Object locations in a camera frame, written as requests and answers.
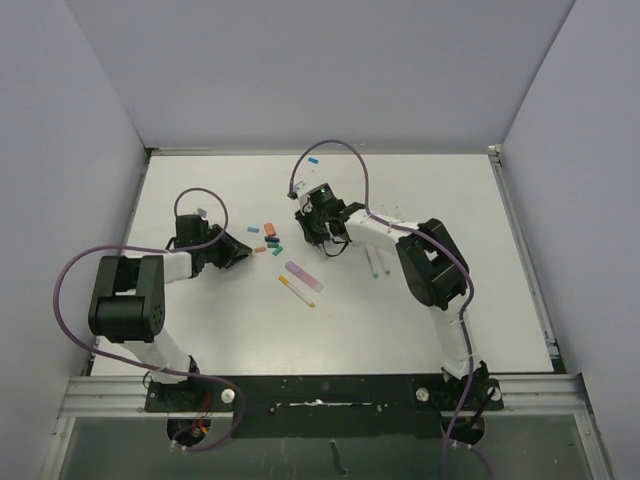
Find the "purple highlighter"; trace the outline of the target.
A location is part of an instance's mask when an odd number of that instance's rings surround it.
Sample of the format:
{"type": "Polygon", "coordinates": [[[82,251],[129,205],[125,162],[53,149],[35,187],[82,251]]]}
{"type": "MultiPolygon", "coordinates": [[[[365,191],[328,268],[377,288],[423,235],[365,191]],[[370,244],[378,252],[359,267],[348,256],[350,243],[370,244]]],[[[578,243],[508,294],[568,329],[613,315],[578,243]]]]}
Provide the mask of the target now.
{"type": "Polygon", "coordinates": [[[285,269],[313,291],[321,292],[323,290],[324,285],[295,262],[291,260],[287,261],[285,269]]]}

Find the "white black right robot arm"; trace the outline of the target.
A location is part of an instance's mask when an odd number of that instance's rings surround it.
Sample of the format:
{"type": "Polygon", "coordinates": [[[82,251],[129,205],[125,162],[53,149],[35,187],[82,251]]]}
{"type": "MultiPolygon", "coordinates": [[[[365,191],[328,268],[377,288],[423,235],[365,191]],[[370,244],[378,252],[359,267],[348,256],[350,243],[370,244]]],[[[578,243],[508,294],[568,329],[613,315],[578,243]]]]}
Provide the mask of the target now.
{"type": "Polygon", "coordinates": [[[310,187],[301,181],[288,196],[297,201],[294,217],[307,243],[362,244],[397,257],[413,297],[429,309],[442,352],[442,368],[453,378],[445,384],[448,402],[469,408],[481,396],[481,386],[469,373],[480,367],[462,312],[469,288],[469,269],[443,223],[402,222],[346,204],[329,184],[310,187]]]}

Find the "orange highlighter cap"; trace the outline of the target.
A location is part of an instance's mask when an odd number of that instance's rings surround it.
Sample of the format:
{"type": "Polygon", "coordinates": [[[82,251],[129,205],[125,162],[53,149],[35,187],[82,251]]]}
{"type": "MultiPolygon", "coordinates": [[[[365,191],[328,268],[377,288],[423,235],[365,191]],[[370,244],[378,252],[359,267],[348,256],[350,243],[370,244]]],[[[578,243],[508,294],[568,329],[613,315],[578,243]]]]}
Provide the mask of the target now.
{"type": "Polygon", "coordinates": [[[276,232],[275,227],[273,226],[272,223],[265,223],[264,224],[264,231],[265,231],[267,237],[276,237],[277,236],[277,232],[276,232]]]}

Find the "teal cap white pen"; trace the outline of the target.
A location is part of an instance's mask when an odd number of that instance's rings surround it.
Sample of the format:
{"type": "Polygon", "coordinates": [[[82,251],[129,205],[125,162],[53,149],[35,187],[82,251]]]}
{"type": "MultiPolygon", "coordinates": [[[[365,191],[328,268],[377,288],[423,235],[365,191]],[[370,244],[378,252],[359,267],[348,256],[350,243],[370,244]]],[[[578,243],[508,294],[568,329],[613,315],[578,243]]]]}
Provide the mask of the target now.
{"type": "Polygon", "coordinates": [[[366,255],[369,267],[371,269],[373,278],[378,278],[379,277],[379,273],[378,273],[378,270],[376,268],[376,265],[374,263],[374,260],[372,258],[372,255],[371,255],[368,247],[365,246],[364,251],[365,251],[365,255],[366,255]]]}

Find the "yellow cap pen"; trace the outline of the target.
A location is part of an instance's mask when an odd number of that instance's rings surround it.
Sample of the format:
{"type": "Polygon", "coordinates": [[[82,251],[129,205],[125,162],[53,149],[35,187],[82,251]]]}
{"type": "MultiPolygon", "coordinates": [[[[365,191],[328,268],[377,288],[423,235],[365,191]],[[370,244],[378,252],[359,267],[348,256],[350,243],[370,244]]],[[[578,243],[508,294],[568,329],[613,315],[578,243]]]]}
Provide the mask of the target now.
{"type": "Polygon", "coordinates": [[[294,286],[287,278],[280,275],[278,280],[289,290],[291,291],[297,298],[299,298],[302,302],[304,302],[310,308],[315,307],[315,303],[305,295],[299,288],[294,286]]]}

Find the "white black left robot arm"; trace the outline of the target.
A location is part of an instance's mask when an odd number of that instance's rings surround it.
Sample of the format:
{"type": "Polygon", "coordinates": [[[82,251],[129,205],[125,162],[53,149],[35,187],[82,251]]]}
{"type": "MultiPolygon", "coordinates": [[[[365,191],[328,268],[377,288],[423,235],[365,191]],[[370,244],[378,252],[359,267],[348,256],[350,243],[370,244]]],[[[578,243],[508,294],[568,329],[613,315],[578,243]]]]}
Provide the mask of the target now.
{"type": "Polygon", "coordinates": [[[197,214],[175,221],[177,253],[142,257],[104,256],[99,262],[88,313],[91,332],[120,344],[146,365],[151,381],[170,385],[168,399],[180,410],[200,405],[204,387],[184,376],[197,363],[165,329],[165,286],[197,277],[205,266],[229,269],[252,249],[197,214]]]}

